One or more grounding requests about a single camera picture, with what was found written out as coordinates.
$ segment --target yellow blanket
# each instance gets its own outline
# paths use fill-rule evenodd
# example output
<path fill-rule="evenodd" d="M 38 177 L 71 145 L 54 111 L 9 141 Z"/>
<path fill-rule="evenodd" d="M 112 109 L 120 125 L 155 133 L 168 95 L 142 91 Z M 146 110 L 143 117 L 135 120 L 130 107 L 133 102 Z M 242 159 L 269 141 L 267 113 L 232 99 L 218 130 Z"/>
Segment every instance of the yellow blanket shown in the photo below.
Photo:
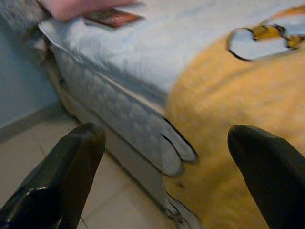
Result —
<path fill-rule="evenodd" d="M 185 163 L 184 173 L 165 183 L 210 229 L 262 229 L 267 225 L 230 156 L 227 134 L 233 125 L 255 125 L 305 153 L 305 46 L 245 62 L 226 50 L 226 39 L 204 50 L 169 96 L 166 117 L 197 151 L 198 163 Z"/>

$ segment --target book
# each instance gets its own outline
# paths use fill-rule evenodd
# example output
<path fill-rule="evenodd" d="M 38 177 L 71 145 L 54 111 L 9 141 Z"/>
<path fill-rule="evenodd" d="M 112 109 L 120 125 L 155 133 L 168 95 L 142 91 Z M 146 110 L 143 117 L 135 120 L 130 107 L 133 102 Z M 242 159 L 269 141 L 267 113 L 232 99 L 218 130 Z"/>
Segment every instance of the book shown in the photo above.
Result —
<path fill-rule="evenodd" d="M 115 30 L 143 19 L 144 17 L 142 16 L 110 8 L 84 16 L 84 23 Z"/>

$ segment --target light blue wall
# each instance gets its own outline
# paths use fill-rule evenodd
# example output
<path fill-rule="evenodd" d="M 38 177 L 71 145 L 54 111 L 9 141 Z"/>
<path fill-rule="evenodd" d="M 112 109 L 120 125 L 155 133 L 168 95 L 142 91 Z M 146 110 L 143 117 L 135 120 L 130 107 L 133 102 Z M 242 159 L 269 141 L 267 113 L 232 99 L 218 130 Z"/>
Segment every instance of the light blue wall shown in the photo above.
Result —
<path fill-rule="evenodd" d="M 0 128 L 58 101 L 47 76 L 21 42 L 0 27 Z"/>

